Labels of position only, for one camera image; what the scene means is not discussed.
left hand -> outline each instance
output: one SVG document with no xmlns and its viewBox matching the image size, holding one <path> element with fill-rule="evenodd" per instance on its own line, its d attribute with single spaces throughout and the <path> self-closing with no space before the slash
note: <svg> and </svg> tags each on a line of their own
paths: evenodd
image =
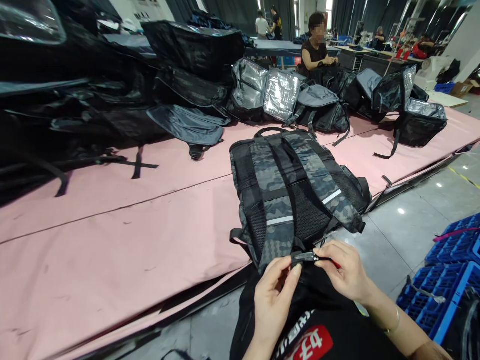
<svg viewBox="0 0 480 360">
<path fill-rule="evenodd" d="M 266 347 L 274 347 L 277 344 L 299 283 L 302 266 L 298 264 L 289 271 L 291 264 L 291 256 L 276 258 L 268 265 L 255 288 L 253 338 Z"/>
</svg>

hand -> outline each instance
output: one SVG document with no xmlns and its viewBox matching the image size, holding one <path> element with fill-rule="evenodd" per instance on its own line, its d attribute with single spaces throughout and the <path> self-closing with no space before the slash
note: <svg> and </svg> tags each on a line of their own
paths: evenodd
<svg viewBox="0 0 480 360">
<path fill-rule="evenodd" d="M 289 272 L 291 264 L 290 256 L 273 260 L 255 289 L 253 338 L 265 347 L 274 347 L 277 344 L 287 322 L 292 298 L 302 273 L 300 264 Z"/>
<path fill-rule="evenodd" d="M 321 258 L 330 258 L 341 266 L 340 269 L 331 261 L 317 261 L 315 266 L 325 270 L 335 290 L 347 299 L 362 305 L 370 301 L 377 288 L 365 273 L 357 249 L 345 242 L 333 240 L 314 248 L 313 252 Z"/>
</svg>

blue plastic crate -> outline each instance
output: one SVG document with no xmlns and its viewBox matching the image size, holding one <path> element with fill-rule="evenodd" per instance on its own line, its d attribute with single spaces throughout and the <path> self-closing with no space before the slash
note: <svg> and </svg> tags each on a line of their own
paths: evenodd
<svg viewBox="0 0 480 360">
<path fill-rule="evenodd" d="M 454 292 L 453 298 L 446 309 L 445 316 L 441 320 L 438 326 L 436 335 L 432 338 L 437 344 L 442 344 L 447 331 L 450 328 L 450 324 L 455 316 L 455 312 L 464 296 L 465 290 L 473 287 L 480 293 L 480 265 L 475 262 L 470 262 L 458 283 L 458 286 Z"/>
<path fill-rule="evenodd" d="M 437 93 L 450 94 L 455 87 L 455 83 L 451 82 L 448 84 L 437 84 L 435 85 L 435 91 Z"/>
<path fill-rule="evenodd" d="M 470 228 L 480 228 L 480 213 L 454 222 L 446 228 L 443 235 Z M 480 230 L 453 235 L 435 243 L 425 260 L 429 265 L 470 261 L 480 264 Z"/>
<path fill-rule="evenodd" d="M 416 288 L 435 296 L 443 296 L 446 302 L 439 304 L 432 297 L 423 295 L 410 285 L 405 286 L 398 297 L 397 305 L 405 311 L 427 335 L 434 339 L 443 322 L 444 315 L 454 297 L 467 263 L 440 264 L 424 267 L 412 280 Z"/>
</svg>

gray tile floor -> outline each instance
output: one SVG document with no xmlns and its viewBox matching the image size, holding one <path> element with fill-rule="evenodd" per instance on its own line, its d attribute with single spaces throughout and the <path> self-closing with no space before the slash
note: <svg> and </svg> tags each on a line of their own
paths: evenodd
<svg viewBox="0 0 480 360">
<path fill-rule="evenodd" d="M 456 110 L 480 119 L 480 98 Z M 480 148 L 458 156 L 452 169 L 480 185 Z M 330 238 L 345 241 L 360 252 L 365 270 L 378 287 L 396 300 L 407 276 L 424 266 L 432 239 L 452 222 L 480 212 L 480 189 L 448 167 L 419 186 L 400 194 L 364 216 L 363 234 L 340 229 Z M 242 289 L 162 331 L 161 336 L 123 357 L 159 360 L 171 349 L 187 351 L 195 360 L 226 360 L 238 320 Z M 180 359 L 175 354 L 166 360 Z"/>
</svg>

reflective strip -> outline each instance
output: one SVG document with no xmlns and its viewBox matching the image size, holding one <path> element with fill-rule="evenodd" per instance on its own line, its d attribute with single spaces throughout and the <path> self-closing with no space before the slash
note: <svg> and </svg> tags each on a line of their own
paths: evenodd
<svg viewBox="0 0 480 360">
<path fill-rule="evenodd" d="M 323 200 L 323 204 L 326 205 L 328 204 L 329 202 L 331 202 L 333 199 L 335 199 L 338 195 L 340 195 L 342 193 L 342 190 L 338 189 L 337 191 L 335 191 L 332 195 L 330 195 L 329 197 L 327 197 L 325 200 Z"/>
<path fill-rule="evenodd" d="M 278 219 L 268 220 L 266 222 L 266 225 L 269 227 L 275 224 L 286 223 L 288 221 L 293 221 L 293 220 L 294 220 L 293 216 L 285 216 L 285 217 L 280 217 Z"/>
</svg>

